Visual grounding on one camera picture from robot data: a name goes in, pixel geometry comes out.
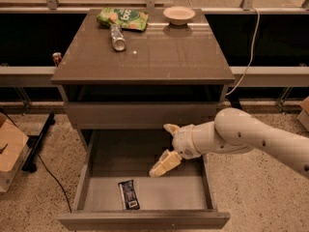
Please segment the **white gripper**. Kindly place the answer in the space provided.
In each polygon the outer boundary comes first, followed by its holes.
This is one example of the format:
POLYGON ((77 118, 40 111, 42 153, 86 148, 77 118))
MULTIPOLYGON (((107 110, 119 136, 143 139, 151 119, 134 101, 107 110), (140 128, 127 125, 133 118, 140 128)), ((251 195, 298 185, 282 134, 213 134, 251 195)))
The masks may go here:
POLYGON ((195 157, 195 147, 192 142, 192 125, 179 127, 174 124, 164 124, 164 129, 172 136, 174 150, 165 150, 158 162, 149 171, 152 178, 160 177, 177 167, 182 159, 190 160, 195 157))

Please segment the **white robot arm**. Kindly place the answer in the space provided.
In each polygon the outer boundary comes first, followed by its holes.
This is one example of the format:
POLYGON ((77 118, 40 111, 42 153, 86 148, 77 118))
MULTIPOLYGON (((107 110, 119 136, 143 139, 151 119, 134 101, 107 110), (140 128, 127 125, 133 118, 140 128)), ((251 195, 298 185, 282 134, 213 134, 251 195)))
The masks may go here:
POLYGON ((164 128, 173 136, 173 149, 163 152, 150 170, 151 177, 208 152, 244 154, 259 149, 309 178, 309 138, 271 127, 242 110, 225 108, 211 122, 183 127, 166 124, 164 128))

